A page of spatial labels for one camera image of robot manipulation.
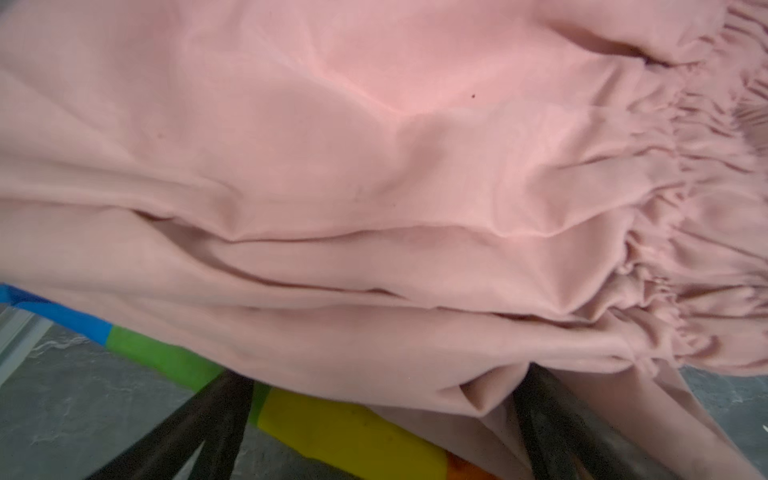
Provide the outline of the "rainbow coloured shorts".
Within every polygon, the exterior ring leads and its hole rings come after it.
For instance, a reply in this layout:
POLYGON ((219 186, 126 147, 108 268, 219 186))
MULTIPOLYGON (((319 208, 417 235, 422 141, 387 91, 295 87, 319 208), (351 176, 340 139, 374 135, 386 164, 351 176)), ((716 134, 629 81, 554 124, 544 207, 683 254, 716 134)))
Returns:
MULTIPOLYGON (((69 328, 106 349, 193 391, 222 367, 163 343, 9 285, 3 303, 69 328)), ((249 422, 299 454, 361 479, 489 479, 491 473, 355 404, 257 383, 249 422)))

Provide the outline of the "pink shorts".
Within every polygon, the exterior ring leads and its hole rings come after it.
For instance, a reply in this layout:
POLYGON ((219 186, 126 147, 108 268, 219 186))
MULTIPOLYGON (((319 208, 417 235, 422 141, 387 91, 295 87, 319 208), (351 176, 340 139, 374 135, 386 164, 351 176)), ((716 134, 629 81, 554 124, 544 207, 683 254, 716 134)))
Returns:
POLYGON ((532 364, 685 479, 767 371, 763 1, 12 1, 1 279, 530 474, 532 364))

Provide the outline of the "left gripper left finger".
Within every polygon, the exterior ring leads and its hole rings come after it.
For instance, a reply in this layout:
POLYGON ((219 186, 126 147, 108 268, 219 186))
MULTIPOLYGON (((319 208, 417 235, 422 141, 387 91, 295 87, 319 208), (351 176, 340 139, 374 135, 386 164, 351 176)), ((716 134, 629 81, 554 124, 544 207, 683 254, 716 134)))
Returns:
POLYGON ((224 371, 91 479, 229 479, 252 405, 254 381, 224 371))

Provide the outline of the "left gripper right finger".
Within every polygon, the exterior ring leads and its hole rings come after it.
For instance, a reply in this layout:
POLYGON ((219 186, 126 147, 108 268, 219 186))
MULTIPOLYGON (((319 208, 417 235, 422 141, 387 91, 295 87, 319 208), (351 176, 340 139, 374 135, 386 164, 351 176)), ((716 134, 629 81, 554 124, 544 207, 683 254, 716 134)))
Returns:
POLYGON ((533 364, 512 394, 523 444, 536 479, 677 479, 533 364))

